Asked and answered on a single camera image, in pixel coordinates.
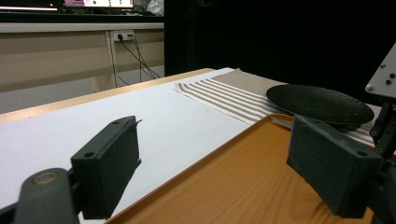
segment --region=white paper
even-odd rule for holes
[[[176,82],[231,72],[224,68]],[[244,131],[249,125],[176,92],[175,82],[0,125],[0,208],[39,171],[71,168],[70,158],[115,119],[136,116],[142,163],[113,216]],[[84,220],[81,223],[104,223]]]

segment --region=black oval object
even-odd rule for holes
[[[321,87],[278,85],[270,88],[266,95],[282,110],[330,124],[363,124],[374,118],[374,112],[367,104]]]

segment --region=power socket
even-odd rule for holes
[[[122,41],[132,40],[133,34],[134,34],[134,30],[116,30],[113,32],[114,41],[120,41],[119,35],[122,35]]]

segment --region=screw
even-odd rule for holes
[[[368,84],[366,86],[366,91],[372,91],[374,89],[374,86],[372,84]]]

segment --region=monitor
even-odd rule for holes
[[[1,0],[0,10],[57,11],[56,0]]]
[[[134,0],[62,0],[64,7],[133,8]]]

